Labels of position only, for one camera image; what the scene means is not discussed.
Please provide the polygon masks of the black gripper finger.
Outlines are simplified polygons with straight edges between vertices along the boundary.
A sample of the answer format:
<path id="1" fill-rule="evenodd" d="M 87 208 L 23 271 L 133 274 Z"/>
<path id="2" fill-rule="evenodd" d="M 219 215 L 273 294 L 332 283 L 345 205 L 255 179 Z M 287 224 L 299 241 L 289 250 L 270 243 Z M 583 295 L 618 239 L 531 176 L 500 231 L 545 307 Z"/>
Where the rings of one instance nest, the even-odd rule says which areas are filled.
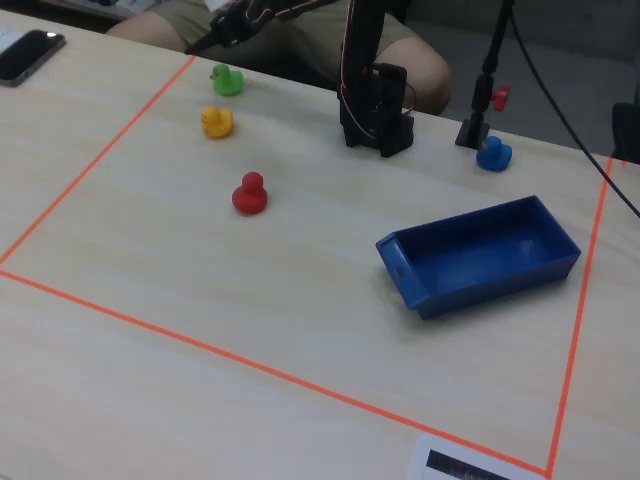
<path id="1" fill-rule="evenodd" d="M 190 44 L 185 50 L 186 55 L 199 55 L 203 51 L 216 46 L 220 43 L 220 37 L 217 31 L 209 31 L 199 40 Z"/>

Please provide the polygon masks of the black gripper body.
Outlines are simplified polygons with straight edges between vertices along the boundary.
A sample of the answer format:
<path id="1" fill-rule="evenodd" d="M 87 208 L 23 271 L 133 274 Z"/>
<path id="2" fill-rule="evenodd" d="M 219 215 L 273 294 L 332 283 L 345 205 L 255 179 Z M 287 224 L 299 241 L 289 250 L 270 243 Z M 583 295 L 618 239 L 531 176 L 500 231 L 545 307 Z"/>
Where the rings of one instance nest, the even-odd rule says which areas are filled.
<path id="1" fill-rule="evenodd" d="M 226 4 L 211 21 L 214 44 L 229 48 L 249 40 L 275 17 L 279 7 L 279 1 L 267 0 Z"/>

